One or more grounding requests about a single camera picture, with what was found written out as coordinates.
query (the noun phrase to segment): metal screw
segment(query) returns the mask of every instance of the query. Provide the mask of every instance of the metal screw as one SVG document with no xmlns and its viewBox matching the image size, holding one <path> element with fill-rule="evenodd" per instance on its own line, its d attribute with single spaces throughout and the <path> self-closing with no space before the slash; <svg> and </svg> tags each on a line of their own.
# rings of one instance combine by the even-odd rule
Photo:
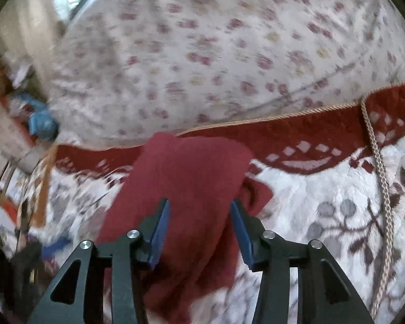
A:
<svg viewBox="0 0 405 324">
<path fill-rule="evenodd" d="M 317 250 L 319 250 L 320 248 L 322 248 L 323 243 L 322 243 L 320 240 L 312 240 L 312 241 L 310 242 L 310 245 L 311 245 L 313 248 L 316 248 Z"/>
<path fill-rule="evenodd" d="M 90 240 L 84 240 L 79 244 L 79 246 L 83 250 L 87 250 L 88 248 L 92 247 L 92 242 Z"/>
<path fill-rule="evenodd" d="M 129 239 L 136 239 L 137 237 L 139 237 L 139 231 L 131 230 L 131 231 L 128 231 L 126 235 Z"/>
<path fill-rule="evenodd" d="M 276 236 L 276 233 L 274 231 L 271 230 L 266 230 L 264 233 L 262 233 L 263 237 L 265 239 L 274 239 Z"/>
</svg>

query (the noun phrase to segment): red quilted fabric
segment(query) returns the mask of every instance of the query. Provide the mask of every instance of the red quilted fabric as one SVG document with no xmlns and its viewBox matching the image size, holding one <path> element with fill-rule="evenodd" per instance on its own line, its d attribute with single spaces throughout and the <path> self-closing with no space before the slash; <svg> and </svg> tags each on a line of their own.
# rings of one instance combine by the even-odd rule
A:
<svg viewBox="0 0 405 324">
<path fill-rule="evenodd" d="M 272 197 L 265 185 L 245 177 L 252 158 L 229 139 L 157 133 L 108 211 L 98 244 L 137 227 L 161 198 L 170 200 L 161 262 L 143 276 L 147 308 L 170 323 L 189 322 L 195 299 L 233 283 L 239 250 L 229 204 L 240 197 L 256 215 Z"/>
</svg>

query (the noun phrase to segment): rope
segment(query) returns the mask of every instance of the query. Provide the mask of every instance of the rope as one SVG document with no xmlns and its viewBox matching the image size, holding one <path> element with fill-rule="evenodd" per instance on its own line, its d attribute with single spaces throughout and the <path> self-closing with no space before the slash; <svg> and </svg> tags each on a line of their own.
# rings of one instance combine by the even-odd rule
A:
<svg viewBox="0 0 405 324">
<path fill-rule="evenodd" d="M 357 101 L 352 101 L 352 102 L 340 103 L 340 104 L 336 104 L 336 105 L 311 108 L 309 110 L 304 110 L 304 111 L 299 111 L 299 112 L 294 112 L 294 113 L 279 114 L 279 115 L 276 115 L 276 116 L 270 116 L 270 117 L 264 117 L 264 118 L 234 120 L 234 121 L 225 122 L 225 123 L 209 124 L 209 125 L 205 125 L 205 126 L 198 126 L 196 128 L 191 128 L 191 129 L 185 130 L 183 132 L 180 132 L 180 133 L 178 133 L 176 135 L 180 136 L 180 135 L 188 134 L 188 133 L 191 133 L 191 132 L 194 132 L 194 131 L 205 130 L 205 129 L 213 129 L 213 128 L 221 128 L 221 127 L 225 127 L 225 126 L 236 126 L 236 125 L 241 125 L 241 124 L 270 122 L 270 121 L 273 121 L 273 120 L 305 116 L 307 114 L 316 114 L 316 113 L 323 113 L 323 112 L 326 112 L 326 111 L 343 110 L 343 109 L 346 109 L 346 108 L 355 107 L 358 104 L 359 103 Z"/>
<path fill-rule="evenodd" d="M 372 148 L 372 153 L 374 154 L 375 161 L 377 164 L 377 175 L 380 180 L 382 197 L 383 197 L 383 217 L 385 224 L 385 233 L 384 233 L 384 253 L 383 253 L 383 267 L 380 273 L 380 284 L 377 290 L 377 294 L 374 297 L 372 307 L 370 309 L 370 314 L 375 320 L 378 308 L 380 307 L 383 296 L 387 288 L 387 284 L 390 276 L 390 266 L 392 262 L 392 251 L 393 251 L 393 216 L 390 206 L 390 195 L 389 195 L 389 186 L 387 183 L 386 168 L 384 166 L 383 160 L 381 158 L 381 151 L 378 147 L 377 139 L 375 138 L 374 128 L 370 122 L 369 116 L 367 115 L 366 110 L 366 99 L 369 95 L 366 95 L 362 98 L 360 102 L 360 107 L 362 109 L 362 115 L 364 122 L 366 124 L 367 133 L 370 139 L 370 146 Z"/>
</svg>

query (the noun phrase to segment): blue object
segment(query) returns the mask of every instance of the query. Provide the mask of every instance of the blue object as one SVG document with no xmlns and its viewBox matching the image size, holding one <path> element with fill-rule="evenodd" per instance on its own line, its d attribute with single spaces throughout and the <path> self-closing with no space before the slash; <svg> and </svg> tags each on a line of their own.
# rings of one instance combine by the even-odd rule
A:
<svg viewBox="0 0 405 324">
<path fill-rule="evenodd" d="M 240 208 L 236 201 L 231 203 L 231 219 L 243 262 L 251 269 L 255 264 L 254 246 L 251 242 L 251 237 L 247 233 L 243 216 L 240 213 Z"/>
<path fill-rule="evenodd" d="M 51 115 L 48 106 L 33 98 L 28 92 L 22 92 L 15 97 L 29 103 L 35 109 L 35 112 L 28 119 L 30 135 L 36 135 L 41 140 L 53 139 L 59 131 L 59 126 Z"/>
<path fill-rule="evenodd" d="M 163 207 L 159 222 L 153 232 L 150 240 L 151 252 L 148 258 L 148 263 L 152 269 L 159 263 L 161 258 L 162 249 L 165 244 L 165 238 L 168 230 L 168 222 L 170 220 L 171 207 L 170 202 L 167 200 Z"/>
<path fill-rule="evenodd" d="M 59 126 L 50 111 L 36 110 L 28 119 L 30 135 L 37 135 L 41 140 L 51 140 L 57 135 Z"/>
<path fill-rule="evenodd" d="M 66 236 L 61 236 L 59 239 L 49 246 L 42 246 L 42 260 L 47 261 L 53 258 L 55 252 L 63 250 L 65 246 L 72 243 L 72 240 Z"/>
</svg>

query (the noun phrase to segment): bed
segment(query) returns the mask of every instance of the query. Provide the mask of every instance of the bed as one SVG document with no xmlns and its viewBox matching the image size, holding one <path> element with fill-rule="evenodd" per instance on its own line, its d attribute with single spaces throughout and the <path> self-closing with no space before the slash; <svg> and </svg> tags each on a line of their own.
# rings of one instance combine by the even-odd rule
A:
<svg viewBox="0 0 405 324">
<path fill-rule="evenodd" d="M 402 82 L 405 20 L 390 0 L 90 0 L 49 93 L 59 142 L 105 148 Z"/>
<path fill-rule="evenodd" d="M 54 254 L 53 268 L 81 240 L 96 239 L 139 145 L 152 134 L 225 136 L 251 148 L 249 175 L 275 194 L 260 215 L 265 226 L 288 240 L 321 238 L 370 308 L 386 220 L 359 100 L 381 89 L 367 106 L 387 169 L 395 236 L 376 322 L 390 323 L 401 310 L 405 14 L 391 0 L 87 0 L 55 60 L 48 93 L 61 132 L 25 195 L 33 235 L 45 245 L 64 231 L 72 239 Z M 354 130 L 331 125 L 333 113 L 336 124 Z M 308 132 L 303 122 L 311 123 Z M 256 144 L 258 133 L 269 137 L 259 125 L 276 140 Z M 248 139 L 234 136 L 242 130 Z M 317 186 L 336 176 L 346 180 L 334 190 Z M 358 194 L 348 191 L 354 179 L 366 187 Z M 302 203 L 310 206 L 304 213 Z M 238 259 L 234 286 L 196 302 L 193 322 L 250 323 L 259 282 Z M 150 321 L 161 319 L 150 313 Z"/>
</svg>

